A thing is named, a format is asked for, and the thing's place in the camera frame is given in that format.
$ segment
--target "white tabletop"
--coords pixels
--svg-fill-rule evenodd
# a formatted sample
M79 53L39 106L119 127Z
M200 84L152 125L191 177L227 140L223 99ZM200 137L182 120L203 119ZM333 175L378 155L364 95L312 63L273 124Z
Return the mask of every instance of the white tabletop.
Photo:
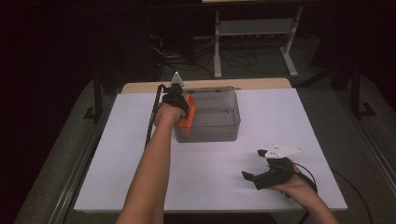
M333 210L347 209L295 89L236 91L241 124L233 142L178 143L172 158L165 212L276 212L300 205L270 189L256 190L241 171L268 171L257 154L273 143L303 147L290 159L315 176ZM75 209L120 211L143 153L155 93L119 94L78 195Z

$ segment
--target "wooden table edge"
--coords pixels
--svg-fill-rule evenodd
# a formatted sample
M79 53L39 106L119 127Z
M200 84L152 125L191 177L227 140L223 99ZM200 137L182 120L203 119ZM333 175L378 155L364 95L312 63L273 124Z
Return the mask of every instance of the wooden table edge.
M121 93L156 92L159 85L168 86L169 82L136 82L127 83ZM234 87L242 90L290 89L290 82L284 77L216 79L184 81L183 89Z

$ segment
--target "cable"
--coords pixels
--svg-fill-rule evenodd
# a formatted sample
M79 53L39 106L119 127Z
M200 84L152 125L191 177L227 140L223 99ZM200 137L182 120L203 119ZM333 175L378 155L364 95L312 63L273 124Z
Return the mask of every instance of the cable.
M157 53L161 54L162 56L167 56L168 53L164 50L161 50L161 48L163 47L163 40L157 35L151 35L150 37L155 37L160 41L160 46L158 48L152 46L150 48L154 49L155 51L157 51Z
M178 69L178 70L182 70L182 71L198 71L198 70L204 69L210 75L210 78L213 79L212 72L209 69L207 69L207 66L210 64L212 59L213 59L213 54L210 54L209 59L207 60L206 64L204 64L204 65L200 65L200 64L197 64L197 63L187 63L187 62L183 62L183 63L165 63L165 65L173 68L174 70ZM185 68L182 68L180 66L175 66L175 64L198 66L198 68L185 69Z
M297 166L300 166L301 168L305 169L305 170L311 175L312 181L314 181L314 184L315 184L315 185L317 184L317 181L315 180L314 176L312 175L311 172L309 172L308 169L306 169L305 167L303 167L302 165L300 165L300 164L298 164L298 163L295 163L295 162L294 162L293 164L294 164L294 165L297 165Z
M333 168L330 168L332 170L333 173L337 174L338 176L340 176L341 178L343 178L350 187L352 187L355 192L359 195L359 198L361 198L361 201L363 202L363 205L367 211L367 215L369 216L369 222L370 224L373 224L373 215L370 211L369 205L368 203L364 200L363 196L361 195L361 193L359 192L358 188L355 187L354 184L352 184L352 182L350 182L346 177L344 177L343 175L341 175L341 173L339 173L338 171L334 170Z
M276 49L279 49L280 47L282 47L284 45L284 44L276 45L275 47L273 47L273 48L271 48L271 49L269 49L269 50L267 50L265 52L262 52L262 53L257 52L258 48L260 48L264 44L265 43L260 43L260 44L258 44L257 47L255 47L255 49L249 50L248 52L244 52L241 49L238 50L238 51L242 52L242 54L241 53L237 53L235 50L233 50L233 46L231 46L230 44L223 44L220 56L221 56L221 58L223 59L224 62L226 62L227 64L229 64L232 67L235 67L235 68L249 68L250 66L254 66L254 65L259 63L259 60L258 60L257 56L269 54L269 53L273 52ZM244 47L244 44L243 43L242 44L238 43L237 47L238 48ZM225 48L225 51L229 51L231 53L233 58L231 58L229 56L226 56L226 54L223 53L224 48Z
M176 69L175 69L174 67L172 67L172 66L169 66L169 67L173 70L173 73L165 73L165 72L162 72L162 75L165 76L165 81L171 81L171 80L172 80L172 76L173 76L173 75L175 74L175 72L176 72Z
M200 47L200 48L196 49L193 53L194 53L194 54L198 54L198 53L200 53L202 50L207 49L207 48L209 48L209 47L212 47L214 44L215 44L215 38L212 36L212 37L210 38L210 42L209 42L209 43L207 43L207 44L204 45L203 47ZM162 45L162 43L161 43L161 45L160 45L159 48L154 48L154 49L155 49L156 51L158 51L158 52L163 56L163 58L165 58L165 59L167 59L167 60L179 59L179 58L182 58L182 57L184 56L183 54L168 55L168 54L166 53L166 51L161 50L161 47L162 47L162 46L163 46L163 45Z

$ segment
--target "transparent box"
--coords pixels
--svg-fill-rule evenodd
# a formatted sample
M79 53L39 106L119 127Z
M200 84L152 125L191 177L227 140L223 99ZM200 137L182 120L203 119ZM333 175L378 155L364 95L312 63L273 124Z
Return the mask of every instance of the transparent box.
M179 143L226 142L238 136L241 118L235 91L189 93L196 110L191 127L174 128Z

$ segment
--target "orange object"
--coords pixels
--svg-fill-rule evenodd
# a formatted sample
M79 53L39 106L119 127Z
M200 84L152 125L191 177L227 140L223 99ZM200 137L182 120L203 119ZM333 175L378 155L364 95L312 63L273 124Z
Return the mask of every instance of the orange object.
M178 123L178 127L181 128L181 133L184 137L189 137L192 122L194 120L196 105L191 95L187 95L185 99L189 105L189 116L186 119L181 119Z

